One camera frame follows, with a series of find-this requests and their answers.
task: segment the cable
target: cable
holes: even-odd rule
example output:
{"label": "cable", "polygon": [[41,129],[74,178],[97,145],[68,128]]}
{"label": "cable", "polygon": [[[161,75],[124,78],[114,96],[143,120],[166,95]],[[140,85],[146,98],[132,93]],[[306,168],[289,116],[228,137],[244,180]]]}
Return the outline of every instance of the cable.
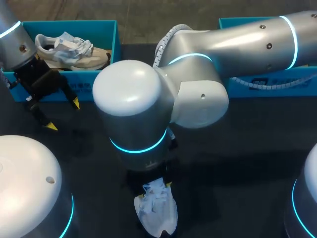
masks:
{"label": "cable", "polygon": [[153,67],[158,67],[160,59],[162,58],[163,51],[165,50],[165,47],[168,43],[168,41],[172,38],[172,36],[180,31],[180,30],[192,30],[189,26],[185,24],[179,24],[177,26],[174,26],[170,31],[159,41],[157,48],[155,50],[155,59],[153,63]]}
{"label": "cable", "polygon": [[248,87],[248,88],[256,88],[256,89],[261,89],[261,90],[279,90],[279,89],[285,89],[285,88],[297,86],[297,85],[302,84],[308,80],[311,80],[312,78],[314,78],[316,76],[317,76],[317,73],[312,74],[306,78],[300,78],[300,79],[297,79],[293,82],[279,84],[279,85],[259,85],[259,84],[249,83],[249,82],[244,81],[244,80],[237,78],[237,77],[233,77],[231,79],[233,81],[243,85],[243,86]]}

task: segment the glowing blue light ring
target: glowing blue light ring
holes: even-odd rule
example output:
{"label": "glowing blue light ring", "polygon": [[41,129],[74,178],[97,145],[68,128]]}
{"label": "glowing blue light ring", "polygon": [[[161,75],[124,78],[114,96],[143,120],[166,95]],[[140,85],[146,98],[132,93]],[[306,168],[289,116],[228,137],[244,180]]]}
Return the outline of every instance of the glowing blue light ring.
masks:
{"label": "glowing blue light ring", "polygon": [[10,29],[6,30],[5,32],[0,34],[0,39],[4,36],[6,36],[7,34],[9,34],[10,32],[12,32],[13,30],[15,30],[19,25],[21,25],[21,22],[18,21],[14,26],[12,26]]}
{"label": "glowing blue light ring", "polygon": [[302,225],[302,227],[304,228],[304,230],[312,237],[312,238],[315,238],[315,236],[313,236],[312,233],[310,233],[310,231],[308,231],[308,229],[305,227],[305,225],[303,224],[302,220],[299,218],[298,214],[297,214],[297,211],[296,211],[296,208],[295,208],[295,203],[294,203],[294,190],[295,190],[295,184],[296,184],[297,180],[295,181],[294,183],[294,186],[293,186],[293,191],[292,191],[292,202],[293,202],[293,208],[294,208],[294,212],[295,212],[295,215],[299,221],[299,223]]}
{"label": "glowing blue light ring", "polygon": [[121,150],[121,151],[123,151],[123,152],[131,153],[131,154],[139,154],[139,153],[147,152],[147,151],[152,150],[153,148],[157,147],[157,146],[162,142],[162,140],[164,139],[164,137],[165,137],[165,135],[166,135],[166,131],[167,131],[167,129],[165,130],[164,135],[162,136],[162,138],[161,138],[155,145],[152,145],[151,147],[146,148],[146,149],[144,149],[144,150],[126,150],[126,149],[121,148],[120,146],[117,146],[117,145],[111,140],[111,138],[110,138],[110,141],[113,143],[113,145],[114,145],[117,149],[119,149],[119,150]]}
{"label": "glowing blue light ring", "polygon": [[291,65],[286,69],[286,70],[288,70],[288,69],[292,68],[296,62],[297,54],[298,54],[298,41],[297,41],[297,36],[296,36],[296,30],[295,30],[295,27],[293,26],[292,22],[285,16],[280,16],[280,17],[283,18],[287,22],[287,24],[291,28],[293,38],[294,38],[294,57],[293,57],[293,61],[292,61]]}
{"label": "glowing blue light ring", "polygon": [[70,215],[68,224],[67,224],[64,232],[61,234],[61,236],[59,238],[63,238],[63,236],[66,234],[66,232],[67,232],[67,230],[68,230],[68,228],[70,226],[71,220],[73,219],[73,214],[74,214],[74,198],[73,198],[73,194],[71,195],[71,200],[72,200],[72,203],[73,203],[73,206],[72,206],[72,209],[71,209],[71,215]]}
{"label": "glowing blue light ring", "polygon": [[205,57],[205,58],[209,59],[212,62],[210,57],[208,57],[208,56],[206,56],[204,54],[201,54],[201,53],[189,53],[189,54],[185,54],[185,55],[182,55],[182,56],[179,56],[179,57],[173,59],[169,64],[174,63],[174,62],[176,62],[178,60],[181,60],[181,59],[189,57],[189,56],[202,56],[202,57]]}

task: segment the teal box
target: teal box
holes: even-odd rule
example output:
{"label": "teal box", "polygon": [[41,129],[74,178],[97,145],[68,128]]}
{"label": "teal box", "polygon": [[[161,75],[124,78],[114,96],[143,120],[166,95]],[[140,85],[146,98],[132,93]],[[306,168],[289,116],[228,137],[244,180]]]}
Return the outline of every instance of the teal box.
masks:
{"label": "teal box", "polygon": [[[224,29],[255,21],[267,20],[270,18],[271,17],[220,18],[218,23],[219,29]],[[289,83],[300,78],[306,78],[316,73],[317,67],[303,66],[292,68],[289,70],[278,71],[270,74],[262,74],[240,78],[249,83],[254,84],[278,85]],[[226,81],[226,89],[230,98],[317,96],[317,78],[313,78],[309,81],[306,81],[301,85],[281,90],[259,90],[254,88],[248,88],[228,79]]]}
{"label": "teal box", "polygon": [[[117,22],[115,20],[97,21],[26,21],[23,27],[32,40],[38,34],[49,37],[58,37],[65,31],[74,37],[89,40],[95,47],[111,50],[111,63],[120,60],[120,39]],[[79,101],[93,101],[92,88],[94,81],[100,71],[61,71],[60,74],[66,76],[70,87],[77,93]],[[13,72],[5,72],[4,75],[10,82],[16,79]],[[29,94],[21,85],[10,90],[16,102],[25,102]],[[63,102],[67,101],[65,95],[59,91],[51,94],[41,101],[43,102]]]}

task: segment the white robotic arm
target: white robotic arm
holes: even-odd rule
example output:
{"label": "white robotic arm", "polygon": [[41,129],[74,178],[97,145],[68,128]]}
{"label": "white robotic arm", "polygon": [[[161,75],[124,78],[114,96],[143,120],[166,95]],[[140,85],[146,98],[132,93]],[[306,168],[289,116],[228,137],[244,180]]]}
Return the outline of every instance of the white robotic arm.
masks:
{"label": "white robotic arm", "polygon": [[29,93],[26,99],[27,110],[43,126],[57,130],[39,109],[38,102],[45,96],[63,91],[70,104],[79,109],[77,95],[71,90],[67,79],[58,71],[51,70],[47,64],[35,57],[37,48],[14,16],[4,0],[0,0],[0,69],[14,71],[16,81],[10,83],[0,72],[0,80],[9,89],[17,84]]}
{"label": "white robotic arm", "polygon": [[172,29],[160,41],[158,67],[121,61],[94,83],[110,139],[133,170],[151,169],[163,159],[169,123],[198,128],[225,114],[229,100],[223,79],[288,70],[317,59],[313,11],[216,31],[182,29]]}

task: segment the white sneaker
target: white sneaker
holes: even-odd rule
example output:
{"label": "white sneaker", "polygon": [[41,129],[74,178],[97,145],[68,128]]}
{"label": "white sneaker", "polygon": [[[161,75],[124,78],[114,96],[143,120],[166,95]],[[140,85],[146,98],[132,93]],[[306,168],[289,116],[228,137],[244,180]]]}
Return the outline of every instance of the white sneaker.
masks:
{"label": "white sneaker", "polygon": [[170,186],[163,178],[143,185],[144,197],[134,198],[134,208],[145,230],[154,237],[172,235],[177,227],[177,206]]}
{"label": "white sneaker", "polygon": [[98,70],[110,64],[110,54],[96,48],[90,41],[64,32],[52,38],[39,34],[35,38],[38,56],[50,68],[70,70]]}

